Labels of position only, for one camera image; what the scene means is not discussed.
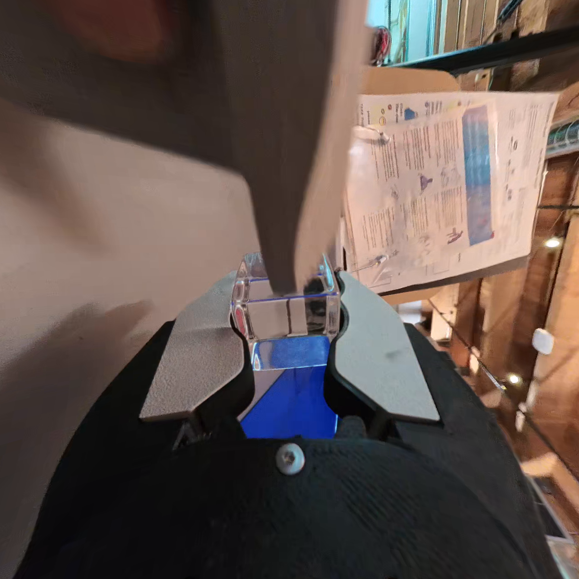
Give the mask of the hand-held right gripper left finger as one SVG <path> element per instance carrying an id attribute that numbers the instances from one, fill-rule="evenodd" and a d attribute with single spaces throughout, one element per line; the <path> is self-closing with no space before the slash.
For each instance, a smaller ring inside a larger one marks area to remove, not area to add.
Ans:
<path id="1" fill-rule="evenodd" d="M 177 318 L 140 412 L 145 422 L 198 416 L 220 423 L 254 397 L 248 345 L 230 322 L 236 272 L 228 273 Z"/>

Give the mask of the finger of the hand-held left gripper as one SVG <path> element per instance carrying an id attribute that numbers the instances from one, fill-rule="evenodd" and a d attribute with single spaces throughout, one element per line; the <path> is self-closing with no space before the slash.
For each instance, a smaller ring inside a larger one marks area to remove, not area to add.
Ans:
<path id="1" fill-rule="evenodd" d="M 367 1 L 213 1 L 235 168 L 274 292 L 297 292 L 339 229 Z"/>

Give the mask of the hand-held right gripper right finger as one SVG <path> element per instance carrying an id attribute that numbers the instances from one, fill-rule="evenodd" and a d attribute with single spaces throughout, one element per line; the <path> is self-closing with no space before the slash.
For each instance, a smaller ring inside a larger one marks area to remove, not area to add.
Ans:
<path id="1" fill-rule="evenodd" d="M 324 398 L 339 417 L 366 423 L 384 415 L 403 422 L 437 424 L 440 416 L 403 321 L 382 297 L 346 271 L 340 329 L 332 340 Z"/>

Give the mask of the blue plastic bin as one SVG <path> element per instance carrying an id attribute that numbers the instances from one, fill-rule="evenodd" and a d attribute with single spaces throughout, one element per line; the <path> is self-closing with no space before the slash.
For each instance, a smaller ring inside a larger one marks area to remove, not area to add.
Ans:
<path id="1" fill-rule="evenodd" d="M 324 398 L 327 337 L 288 337 L 254 345 L 255 398 L 240 418 L 247 438 L 331 439 L 338 417 Z"/>

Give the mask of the clear colourless cube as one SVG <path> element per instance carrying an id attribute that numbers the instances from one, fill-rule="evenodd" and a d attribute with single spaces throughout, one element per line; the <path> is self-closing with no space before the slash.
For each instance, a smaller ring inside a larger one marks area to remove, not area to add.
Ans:
<path id="1" fill-rule="evenodd" d="M 237 270 L 230 311 L 245 338 L 255 371 L 285 371 L 327 364 L 340 325 L 340 287 L 322 255 L 303 288 L 286 295 L 271 289 L 260 252 L 246 254 Z"/>

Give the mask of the grey desk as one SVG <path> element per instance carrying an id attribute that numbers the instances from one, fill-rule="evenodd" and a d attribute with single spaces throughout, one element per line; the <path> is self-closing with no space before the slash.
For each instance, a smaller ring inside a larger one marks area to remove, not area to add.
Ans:
<path id="1" fill-rule="evenodd" d="M 92 404 L 258 248 L 240 175 L 1 100 L 1 578 Z"/>

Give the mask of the person's left hand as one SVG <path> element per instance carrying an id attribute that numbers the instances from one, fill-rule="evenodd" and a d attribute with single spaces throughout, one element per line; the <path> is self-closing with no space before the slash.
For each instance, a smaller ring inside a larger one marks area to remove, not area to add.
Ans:
<path id="1" fill-rule="evenodd" d="M 121 62 L 162 62 L 180 36 L 180 1 L 42 1 L 42 6 L 85 49 Z"/>

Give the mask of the printed instruction sheet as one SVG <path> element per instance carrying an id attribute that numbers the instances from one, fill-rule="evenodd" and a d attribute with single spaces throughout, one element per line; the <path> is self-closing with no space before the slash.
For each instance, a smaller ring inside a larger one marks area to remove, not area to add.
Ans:
<path id="1" fill-rule="evenodd" d="M 349 271 L 367 286 L 495 237 L 496 107 L 456 104 L 353 128 L 344 213 Z"/>

